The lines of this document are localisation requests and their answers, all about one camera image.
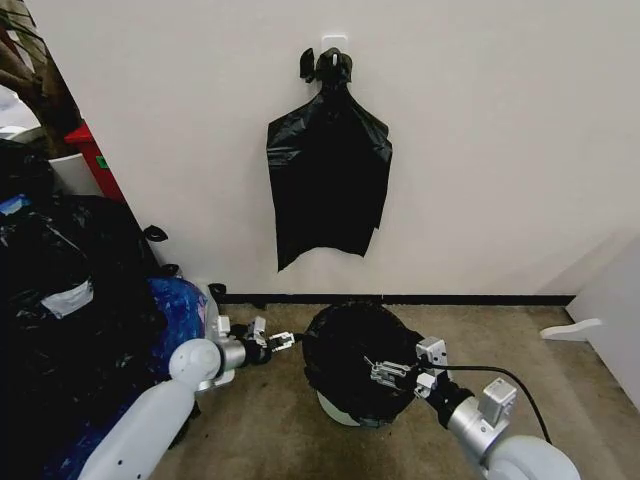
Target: black baseboard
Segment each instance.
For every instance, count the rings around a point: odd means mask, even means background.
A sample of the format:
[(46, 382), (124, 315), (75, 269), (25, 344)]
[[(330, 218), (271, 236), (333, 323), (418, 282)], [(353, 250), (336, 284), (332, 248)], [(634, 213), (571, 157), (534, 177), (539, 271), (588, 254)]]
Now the black baseboard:
[(225, 294), (218, 303), (334, 304), (349, 301), (369, 301), (386, 305), (547, 305), (564, 307), (574, 295), (338, 295), (338, 294)]

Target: red object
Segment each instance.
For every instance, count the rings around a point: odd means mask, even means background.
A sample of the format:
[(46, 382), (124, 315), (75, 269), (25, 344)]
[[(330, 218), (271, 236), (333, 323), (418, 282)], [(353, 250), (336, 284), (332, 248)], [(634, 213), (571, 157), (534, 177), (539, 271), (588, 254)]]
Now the red object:
[(87, 162), (104, 196), (126, 203), (124, 195), (122, 195), (116, 179), (113, 178), (113, 174), (111, 170), (109, 170), (107, 162), (100, 152), (98, 144), (93, 139), (93, 135), (91, 135), (87, 124), (83, 123), (80, 128), (68, 134), (64, 137), (64, 141), (78, 146), (78, 149), (82, 152), (84, 161)]

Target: floor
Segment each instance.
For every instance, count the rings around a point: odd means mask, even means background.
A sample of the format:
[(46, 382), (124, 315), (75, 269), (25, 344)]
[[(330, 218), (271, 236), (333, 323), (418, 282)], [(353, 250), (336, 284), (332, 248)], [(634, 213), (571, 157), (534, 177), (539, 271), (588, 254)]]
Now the floor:
[[(321, 305), (230, 305), (232, 322), (267, 319), (268, 333), (304, 331)], [(556, 446), (585, 480), (632, 480), (640, 471), (640, 415), (588, 344), (543, 341), (542, 328), (568, 323), (556, 307), (390, 306), (407, 327), (447, 342), (451, 364), (504, 366), (535, 396)], [(303, 373), (299, 346), (267, 365), (237, 372), (200, 400), (203, 414), (167, 452), (153, 480), (473, 479), (453, 437), (414, 401), (388, 427), (334, 423)], [(479, 393), (495, 375), (456, 372)], [(520, 396), (511, 431), (540, 435)]]

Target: black garbage bag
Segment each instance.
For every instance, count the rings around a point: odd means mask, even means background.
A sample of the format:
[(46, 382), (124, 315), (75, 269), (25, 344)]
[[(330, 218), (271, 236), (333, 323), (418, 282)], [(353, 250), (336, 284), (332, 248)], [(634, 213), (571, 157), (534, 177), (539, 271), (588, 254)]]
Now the black garbage bag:
[(76, 196), (0, 215), (0, 260), (9, 468), (40, 478), (57, 449), (159, 380), (157, 263), (128, 207)]
[(423, 337), (380, 305), (354, 302), (318, 313), (303, 340), (305, 374), (313, 388), (360, 425), (393, 422), (414, 398), (371, 380), (369, 362), (416, 363)]
[(301, 72), (322, 82), (320, 93), (269, 124), (278, 270), (315, 247), (364, 256), (380, 226), (391, 165), (389, 129), (349, 93), (351, 66), (348, 55), (327, 50), (315, 72)]
[(31, 200), (48, 197), (53, 183), (53, 169), (42, 152), (0, 139), (0, 202), (21, 193)]

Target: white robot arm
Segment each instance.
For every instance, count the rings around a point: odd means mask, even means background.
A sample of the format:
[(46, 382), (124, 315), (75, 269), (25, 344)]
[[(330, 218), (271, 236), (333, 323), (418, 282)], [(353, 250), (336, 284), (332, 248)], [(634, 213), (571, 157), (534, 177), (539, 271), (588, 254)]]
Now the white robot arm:
[(439, 423), (456, 437), (465, 456), (483, 478), (580, 480), (573, 462), (551, 443), (533, 436), (506, 434), (516, 401), (515, 387), (497, 378), (478, 400), (471, 391), (451, 380), (450, 368), (467, 367), (448, 366), (443, 340), (425, 338), (416, 345), (416, 354), (417, 370), (378, 362), (371, 365), (371, 379), (398, 389), (415, 385), (416, 397), (426, 400), (436, 410)]
[(212, 340), (180, 345), (169, 360), (171, 380), (144, 392), (93, 451), (80, 480), (142, 480), (151, 475), (189, 417), (198, 391), (229, 383), (236, 368), (266, 363), (273, 352), (294, 344), (282, 332), (266, 339), (256, 317), (242, 340), (229, 336), (229, 318), (213, 323)]

